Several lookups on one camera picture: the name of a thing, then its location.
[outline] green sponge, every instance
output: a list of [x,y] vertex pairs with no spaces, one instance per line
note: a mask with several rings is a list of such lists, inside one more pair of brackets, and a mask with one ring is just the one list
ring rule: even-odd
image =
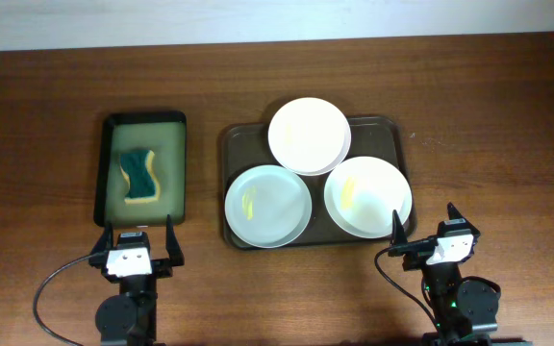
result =
[[152,150],[142,149],[121,154],[121,173],[129,186],[125,204],[141,204],[160,198],[160,184],[153,173]]

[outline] white plate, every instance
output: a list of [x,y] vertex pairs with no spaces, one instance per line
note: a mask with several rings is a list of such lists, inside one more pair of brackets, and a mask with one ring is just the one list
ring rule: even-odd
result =
[[287,169],[301,175],[318,175],[345,158],[348,132],[347,120],[337,107],[306,97],[288,102],[275,113],[268,127],[268,145],[275,159]]
[[412,210],[412,191],[392,164],[371,157],[344,161],[328,176],[324,203],[346,232],[364,238],[389,235],[392,211],[405,222]]
[[296,174],[262,165],[234,180],[224,207],[228,225],[241,240],[274,248],[303,233],[312,215],[312,196]]

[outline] wood grain surface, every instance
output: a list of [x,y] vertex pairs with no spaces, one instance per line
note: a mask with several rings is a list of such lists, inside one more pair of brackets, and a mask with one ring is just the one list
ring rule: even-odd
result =
[[[401,128],[419,225],[452,201],[482,232],[462,267],[501,284],[495,336],[554,345],[554,33],[0,53],[0,345],[53,345],[39,283],[90,251],[100,126],[114,111],[188,117],[185,267],[159,281],[158,337],[179,344],[339,344],[432,326],[375,271],[385,244],[243,253],[220,230],[219,137],[315,96]],[[154,257],[161,228],[150,230]],[[419,294],[420,273],[382,259]],[[83,264],[40,303],[55,331],[99,343],[117,292]]]

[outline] white wall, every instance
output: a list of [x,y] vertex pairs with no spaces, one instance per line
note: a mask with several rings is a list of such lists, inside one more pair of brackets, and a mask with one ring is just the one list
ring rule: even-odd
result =
[[0,0],[0,50],[554,31],[554,0]]

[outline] sponge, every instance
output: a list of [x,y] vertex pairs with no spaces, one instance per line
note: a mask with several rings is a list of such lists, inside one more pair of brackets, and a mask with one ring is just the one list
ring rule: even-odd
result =
[[152,150],[141,149],[121,154],[121,173],[129,186],[125,204],[144,204],[160,198],[160,184],[153,173]]

